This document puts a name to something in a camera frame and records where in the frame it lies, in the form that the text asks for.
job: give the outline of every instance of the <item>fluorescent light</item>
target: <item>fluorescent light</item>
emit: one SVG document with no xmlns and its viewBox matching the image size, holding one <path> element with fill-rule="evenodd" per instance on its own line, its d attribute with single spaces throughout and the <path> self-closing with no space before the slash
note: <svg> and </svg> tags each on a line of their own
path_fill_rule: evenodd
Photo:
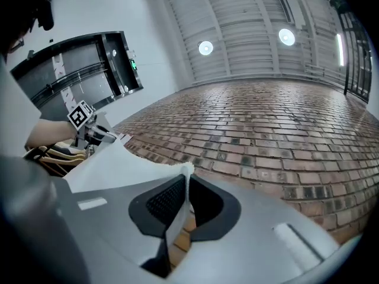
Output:
<svg viewBox="0 0 379 284">
<path fill-rule="evenodd" d="M 199 43 L 199 52 L 203 56 L 208 56 L 213 51 L 213 44 L 209 41 L 203 41 Z"/>
<path fill-rule="evenodd" d="M 294 45 L 295 43 L 294 33 L 286 28 L 283 28 L 282 30 L 280 30 L 279 39 L 287 46 Z"/>
<path fill-rule="evenodd" d="M 345 61 L 343 59 L 343 46 L 342 46 L 342 38 L 340 34 L 337 34 L 338 40 L 338 49 L 339 49 L 339 65 L 344 66 Z"/>
</svg>

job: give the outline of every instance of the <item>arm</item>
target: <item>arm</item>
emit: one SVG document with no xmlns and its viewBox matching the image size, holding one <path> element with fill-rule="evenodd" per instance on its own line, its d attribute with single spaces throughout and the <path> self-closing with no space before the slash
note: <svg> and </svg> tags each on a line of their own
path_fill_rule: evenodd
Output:
<svg viewBox="0 0 379 284">
<path fill-rule="evenodd" d="M 47 146 L 68 139 L 75 139 L 77 131 L 70 122 L 40 119 L 31 131 L 27 146 Z"/>
</svg>

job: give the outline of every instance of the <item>black mesh grille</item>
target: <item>black mesh grille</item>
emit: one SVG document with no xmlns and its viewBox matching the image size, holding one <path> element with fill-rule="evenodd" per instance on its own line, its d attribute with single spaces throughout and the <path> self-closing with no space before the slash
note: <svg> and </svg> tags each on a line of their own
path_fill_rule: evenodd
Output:
<svg viewBox="0 0 379 284">
<path fill-rule="evenodd" d="M 167 227 L 171 225 L 185 199 L 185 181 L 180 180 L 150 198 L 147 210 Z"/>
</svg>

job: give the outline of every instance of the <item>white wall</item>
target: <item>white wall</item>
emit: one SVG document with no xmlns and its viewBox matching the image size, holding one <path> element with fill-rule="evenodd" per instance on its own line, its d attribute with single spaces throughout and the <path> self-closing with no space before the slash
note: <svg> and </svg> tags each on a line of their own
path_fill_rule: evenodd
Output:
<svg viewBox="0 0 379 284">
<path fill-rule="evenodd" d="M 370 41 L 372 55 L 372 79 L 370 98 L 367 104 L 367 110 L 379 120 L 379 58 L 378 53 Z"/>
<path fill-rule="evenodd" d="M 24 38 L 25 46 L 8 56 L 7 67 L 35 52 L 68 38 L 103 31 L 124 31 L 135 61 L 143 90 L 105 106 L 110 124 L 116 125 L 131 114 L 183 87 L 186 76 L 182 60 L 175 54 L 175 41 L 168 28 L 162 0 L 53 0 L 54 28 L 35 26 Z"/>
</svg>

